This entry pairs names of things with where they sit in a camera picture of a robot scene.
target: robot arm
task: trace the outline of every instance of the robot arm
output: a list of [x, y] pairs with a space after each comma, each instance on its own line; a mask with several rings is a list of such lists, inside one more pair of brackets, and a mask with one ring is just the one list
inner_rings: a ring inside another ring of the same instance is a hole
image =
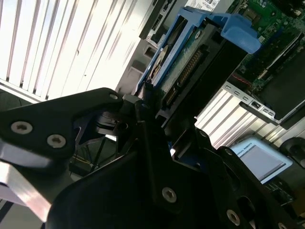
[[[0, 113], [1, 183], [46, 228], [296, 228], [229, 148], [192, 128], [172, 158], [151, 108], [102, 88]], [[71, 184], [76, 147], [118, 136], [116, 159]]]

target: motherboard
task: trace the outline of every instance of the motherboard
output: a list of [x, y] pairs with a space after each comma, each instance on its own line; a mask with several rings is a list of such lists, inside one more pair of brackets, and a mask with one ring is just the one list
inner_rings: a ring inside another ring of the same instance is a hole
[[264, 87], [302, 52], [304, 9], [302, 0], [235, 0], [228, 13], [249, 19], [262, 47], [246, 56], [229, 81], [239, 82], [246, 93], [259, 98]]

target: blue plastic tab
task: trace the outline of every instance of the blue plastic tab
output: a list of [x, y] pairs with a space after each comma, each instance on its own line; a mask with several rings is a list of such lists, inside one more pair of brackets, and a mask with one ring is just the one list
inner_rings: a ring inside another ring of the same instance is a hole
[[155, 76], [153, 79], [152, 83], [154, 87], [158, 87], [158, 85], [162, 82], [164, 76], [167, 74], [171, 65], [183, 49], [183, 46], [185, 45], [193, 29], [195, 27], [199, 27], [206, 18], [212, 20], [214, 23], [218, 24], [220, 28], [222, 28], [222, 37], [245, 50], [249, 54], [255, 53], [261, 47], [261, 43], [257, 38], [257, 32], [251, 28], [251, 22], [239, 14], [231, 15], [228, 13], [211, 13], [209, 11], [199, 10], [192, 7], [181, 8], [175, 19], [175, 22], [168, 30], [164, 41], [160, 45], [143, 76], [139, 80], [136, 91], [140, 89], [143, 81], [147, 79], [151, 68], [156, 62], [161, 50], [167, 44], [167, 41], [173, 31], [174, 25], [176, 24], [179, 17], [184, 17], [188, 20], [188, 22], [167, 59], [163, 63], [163, 66], [159, 70], [157, 76]]
[[207, 18], [222, 28], [221, 36], [237, 45], [249, 54], [261, 48], [257, 39], [257, 32], [251, 28], [252, 24], [240, 14], [210, 14]]

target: screw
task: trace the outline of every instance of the screw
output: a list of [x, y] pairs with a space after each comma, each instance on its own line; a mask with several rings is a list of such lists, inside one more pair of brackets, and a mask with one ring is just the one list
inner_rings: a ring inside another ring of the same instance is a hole
[[231, 209], [227, 210], [227, 217], [236, 226], [240, 225], [240, 219], [239, 219], [238, 215], [235, 213], [235, 211], [233, 211]]
[[169, 203], [175, 203], [177, 201], [176, 193], [170, 187], [162, 189], [162, 196]]
[[278, 223], [279, 229], [287, 229], [283, 223]]
[[66, 145], [66, 139], [61, 135], [50, 135], [47, 143], [53, 148], [63, 148]]
[[118, 96], [116, 96], [115, 94], [109, 94], [109, 97], [112, 99], [118, 99]]
[[26, 135], [33, 130], [33, 126], [27, 122], [17, 121], [10, 126], [10, 129], [17, 134]]
[[201, 31], [198, 31], [195, 35], [195, 39], [198, 39], [200, 37], [200, 35], [201, 35]]
[[226, 151], [226, 153], [227, 153], [228, 155], [233, 155], [233, 154], [232, 154], [232, 151], [231, 151], [230, 149], [225, 149], [225, 151]]

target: label sticker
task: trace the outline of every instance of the label sticker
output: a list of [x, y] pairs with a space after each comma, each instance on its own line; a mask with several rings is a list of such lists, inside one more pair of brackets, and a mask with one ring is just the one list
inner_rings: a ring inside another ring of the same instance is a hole
[[213, 11], [220, 0], [188, 0], [185, 6]]

